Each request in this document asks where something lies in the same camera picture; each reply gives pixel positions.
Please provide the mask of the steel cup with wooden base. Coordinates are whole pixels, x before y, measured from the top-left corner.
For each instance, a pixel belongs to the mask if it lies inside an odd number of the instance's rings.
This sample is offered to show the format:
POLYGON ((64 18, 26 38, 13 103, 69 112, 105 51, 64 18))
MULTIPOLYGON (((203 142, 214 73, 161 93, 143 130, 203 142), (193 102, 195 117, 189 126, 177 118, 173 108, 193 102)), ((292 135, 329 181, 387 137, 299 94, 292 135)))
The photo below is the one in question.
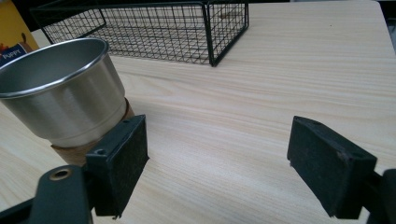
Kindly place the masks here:
POLYGON ((0 67, 0 103, 65 162, 79 166, 134 115, 109 44, 99 38, 50 45, 0 67))

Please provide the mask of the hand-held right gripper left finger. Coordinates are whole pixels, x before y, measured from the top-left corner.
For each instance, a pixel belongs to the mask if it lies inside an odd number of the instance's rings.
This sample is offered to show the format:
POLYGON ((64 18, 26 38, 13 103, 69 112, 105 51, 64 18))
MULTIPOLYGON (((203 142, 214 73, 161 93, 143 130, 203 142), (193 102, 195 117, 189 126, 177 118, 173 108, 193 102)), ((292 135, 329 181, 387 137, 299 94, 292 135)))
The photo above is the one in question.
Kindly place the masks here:
POLYGON ((86 154, 97 216, 121 217, 148 160, 145 115, 123 120, 86 154))

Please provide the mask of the yellow canister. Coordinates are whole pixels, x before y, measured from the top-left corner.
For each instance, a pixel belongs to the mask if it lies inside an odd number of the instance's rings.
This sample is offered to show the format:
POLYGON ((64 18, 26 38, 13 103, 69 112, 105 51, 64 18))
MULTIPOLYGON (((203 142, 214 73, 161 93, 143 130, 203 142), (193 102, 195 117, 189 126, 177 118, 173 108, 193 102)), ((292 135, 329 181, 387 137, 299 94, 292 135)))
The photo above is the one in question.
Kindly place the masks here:
POLYGON ((11 0, 0 0, 0 67, 39 49, 11 0))

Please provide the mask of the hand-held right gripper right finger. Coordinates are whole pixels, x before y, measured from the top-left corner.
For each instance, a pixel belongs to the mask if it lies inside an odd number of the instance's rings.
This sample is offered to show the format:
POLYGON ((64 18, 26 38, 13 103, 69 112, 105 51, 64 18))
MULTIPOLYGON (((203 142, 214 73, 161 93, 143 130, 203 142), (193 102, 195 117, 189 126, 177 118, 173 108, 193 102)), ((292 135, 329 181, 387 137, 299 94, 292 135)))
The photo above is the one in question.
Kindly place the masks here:
POLYGON ((331 217, 356 219, 376 157, 326 125, 294 117, 287 159, 331 217))

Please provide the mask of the black wire basket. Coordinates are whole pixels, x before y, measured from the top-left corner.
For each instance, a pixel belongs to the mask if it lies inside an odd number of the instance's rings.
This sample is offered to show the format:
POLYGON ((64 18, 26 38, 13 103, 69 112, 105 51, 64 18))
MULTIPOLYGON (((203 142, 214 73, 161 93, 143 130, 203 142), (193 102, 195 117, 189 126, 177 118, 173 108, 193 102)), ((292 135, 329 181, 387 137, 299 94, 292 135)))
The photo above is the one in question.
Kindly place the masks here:
POLYGON ((248 0, 55 0, 31 14, 51 44, 96 37, 114 56, 211 66, 249 26, 248 0))

